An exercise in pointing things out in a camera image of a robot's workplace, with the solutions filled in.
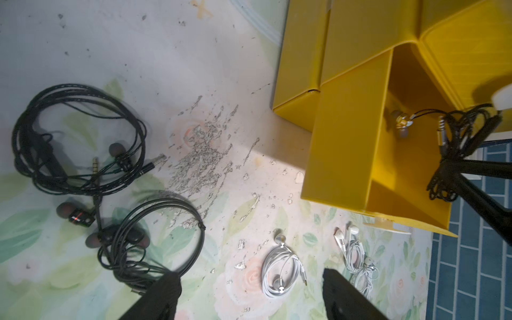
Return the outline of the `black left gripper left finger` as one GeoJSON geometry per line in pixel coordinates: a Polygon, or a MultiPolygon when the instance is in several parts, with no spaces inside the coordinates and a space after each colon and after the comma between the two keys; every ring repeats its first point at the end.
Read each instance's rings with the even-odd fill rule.
{"type": "Polygon", "coordinates": [[[165,273],[120,320],[174,319],[181,293],[181,278],[178,273],[165,273]]]}

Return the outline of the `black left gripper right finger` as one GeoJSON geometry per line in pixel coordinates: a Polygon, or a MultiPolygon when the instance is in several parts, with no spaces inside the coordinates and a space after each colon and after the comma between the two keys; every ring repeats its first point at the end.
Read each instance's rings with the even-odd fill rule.
{"type": "Polygon", "coordinates": [[[337,270],[324,269],[322,294],[329,320],[387,320],[387,317],[337,270]]]}

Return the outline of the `small black wired earphones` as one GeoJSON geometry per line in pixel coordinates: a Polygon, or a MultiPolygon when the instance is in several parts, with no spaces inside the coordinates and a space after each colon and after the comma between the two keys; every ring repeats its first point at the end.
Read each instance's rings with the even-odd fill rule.
{"type": "Polygon", "coordinates": [[[469,111],[446,112],[439,109],[423,109],[412,115],[400,110],[391,112],[392,122],[398,132],[405,135],[413,120],[438,113],[439,150],[441,159],[463,160],[484,142],[503,121],[503,113],[498,111],[494,116],[488,112],[493,105],[484,103],[469,111]]]}

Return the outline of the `yellow drawer cabinet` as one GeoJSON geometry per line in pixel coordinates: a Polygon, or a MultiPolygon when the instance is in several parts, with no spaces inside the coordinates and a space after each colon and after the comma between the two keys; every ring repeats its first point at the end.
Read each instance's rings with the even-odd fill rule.
{"type": "Polygon", "coordinates": [[[273,110],[312,134],[302,199],[449,235],[439,117],[475,135],[510,83],[510,1],[290,1],[273,110]]]}

